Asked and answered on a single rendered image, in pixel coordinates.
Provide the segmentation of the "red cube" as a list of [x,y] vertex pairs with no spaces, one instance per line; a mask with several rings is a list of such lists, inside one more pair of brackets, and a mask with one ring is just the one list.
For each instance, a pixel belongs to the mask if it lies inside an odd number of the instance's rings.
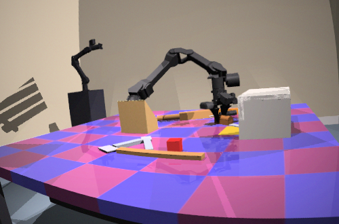
[[182,151],[182,138],[169,138],[166,143],[167,151]]

